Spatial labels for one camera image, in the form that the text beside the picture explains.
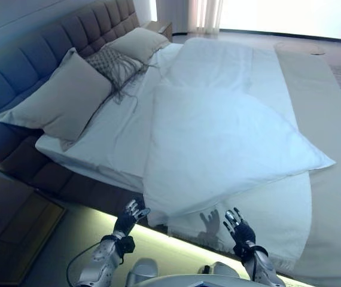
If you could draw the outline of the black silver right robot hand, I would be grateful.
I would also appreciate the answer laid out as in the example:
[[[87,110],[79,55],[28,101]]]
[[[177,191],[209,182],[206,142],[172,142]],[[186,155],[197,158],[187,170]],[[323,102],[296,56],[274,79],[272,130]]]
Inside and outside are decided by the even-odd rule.
[[[254,246],[256,239],[254,230],[244,220],[239,209],[227,210],[224,214],[224,226],[237,246]]]

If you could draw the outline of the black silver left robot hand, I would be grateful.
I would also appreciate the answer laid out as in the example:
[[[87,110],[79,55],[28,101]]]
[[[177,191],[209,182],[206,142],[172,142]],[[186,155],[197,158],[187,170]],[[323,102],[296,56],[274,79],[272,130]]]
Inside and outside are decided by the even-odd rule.
[[[119,239],[128,236],[135,224],[144,219],[150,212],[151,209],[145,207],[142,200],[131,200],[118,214],[112,234]]]

